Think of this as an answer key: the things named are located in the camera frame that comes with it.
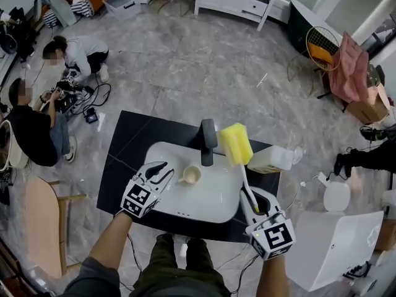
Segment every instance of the black faucet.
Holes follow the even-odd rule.
[[[213,149],[217,147],[217,136],[213,119],[204,119],[198,130],[200,140],[200,162],[202,166],[213,165]]]

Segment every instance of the pink towel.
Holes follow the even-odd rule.
[[[334,64],[338,63],[340,56],[340,65],[329,72],[332,93],[348,103],[366,101],[368,53],[344,32],[341,47],[333,55]]]

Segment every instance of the sink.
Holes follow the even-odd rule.
[[[237,166],[231,168],[225,156],[213,153],[213,165],[205,167],[200,164],[200,150],[157,142],[147,151],[144,163],[153,161],[167,161],[174,168],[174,175],[154,210],[212,223],[227,222],[235,215],[243,177]],[[179,183],[189,165],[199,167],[202,173],[194,185]]]

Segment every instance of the white bottle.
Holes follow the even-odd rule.
[[[293,164],[297,164],[303,151],[297,148],[295,151],[273,145],[253,155],[247,168],[261,174],[278,173],[288,171]]]

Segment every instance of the black table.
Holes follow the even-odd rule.
[[[156,142],[177,144],[200,149],[197,140],[198,127],[174,121],[122,111],[107,155],[100,183],[97,207],[115,214],[119,210],[125,187],[144,164],[147,150]],[[269,147],[269,144],[250,140],[253,152]],[[246,169],[249,184],[277,195],[279,173],[262,175]],[[259,207],[265,205],[256,194]],[[159,230],[195,238],[229,242],[247,242],[243,235],[247,224],[239,205],[235,216],[225,223],[210,223],[181,218],[167,213],[150,211],[134,222]]]

